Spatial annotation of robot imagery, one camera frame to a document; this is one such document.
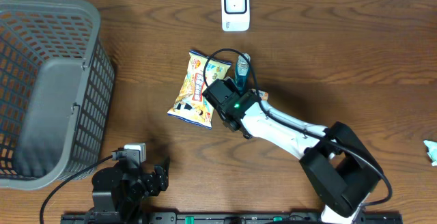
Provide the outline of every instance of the chip bag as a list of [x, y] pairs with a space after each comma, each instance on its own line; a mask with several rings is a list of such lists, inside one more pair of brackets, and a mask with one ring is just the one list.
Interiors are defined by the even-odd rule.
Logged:
[[[214, 108], [202, 96], [206, 89], [203, 82], [203, 67], [208, 58], [196, 51], [190, 51], [190, 61], [184, 84], [176, 98], [175, 104], [167, 112], [168, 115], [177, 117], [185, 122], [211, 129], [211, 118]], [[226, 72], [231, 67], [227, 61], [211, 59], [206, 68], [206, 81], [211, 84], [216, 79], [225, 78]]]

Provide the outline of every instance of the wooden tabletop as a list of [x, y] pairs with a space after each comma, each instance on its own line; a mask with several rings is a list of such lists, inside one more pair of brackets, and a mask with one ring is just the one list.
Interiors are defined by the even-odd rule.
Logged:
[[[86, 1], [100, 11], [100, 37], [117, 64], [101, 157], [146, 142], [150, 165], [172, 159], [168, 190], [146, 204], [180, 212], [322, 209], [292, 155], [230, 132], [216, 114], [212, 130], [167, 116], [188, 51], [230, 47], [251, 56], [261, 89], [278, 109], [354, 129], [394, 189], [389, 203], [369, 210], [399, 211], [404, 223], [435, 223], [437, 168], [423, 140], [437, 140], [436, 0], [251, 0], [250, 29], [238, 33], [222, 31], [220, 0]], [[46, 222], [90, 209], [90, 181], [63, 187], [47, 205]], [[58, 184], [0, 190], [1, 222], [37, 223]], [[369, 200], [385, 195], [379, 183]]]

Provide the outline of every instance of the gray plastic basket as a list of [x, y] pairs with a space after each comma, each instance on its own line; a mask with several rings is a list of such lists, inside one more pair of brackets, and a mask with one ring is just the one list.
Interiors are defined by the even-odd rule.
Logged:
[[0, 0], [0, 188], [42, 188], [98, 160], [114, 82], [99, 28], [84, 1]]

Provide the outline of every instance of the white rectangular device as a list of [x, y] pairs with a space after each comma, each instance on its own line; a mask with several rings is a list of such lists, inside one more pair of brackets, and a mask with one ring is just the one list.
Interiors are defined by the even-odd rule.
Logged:
[[224, 31], [246, 31], [251, 22], [249, 0], [221, 0], [221, 21]]

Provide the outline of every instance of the blue plastic bottle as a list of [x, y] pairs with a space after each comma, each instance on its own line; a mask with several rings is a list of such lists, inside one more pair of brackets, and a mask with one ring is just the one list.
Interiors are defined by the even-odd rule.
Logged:
[[[251, 60], [249, 54], [245, 53], [244, 56], [249, 61]], [[237, 66], [235, 68], [235, 83], [237, 85], [238, 91], [240, 91], [240, 94], [244, 93], [249, 73], [249, 65], [247, 64], [246, 60], [243, 57], [238, 56]]]

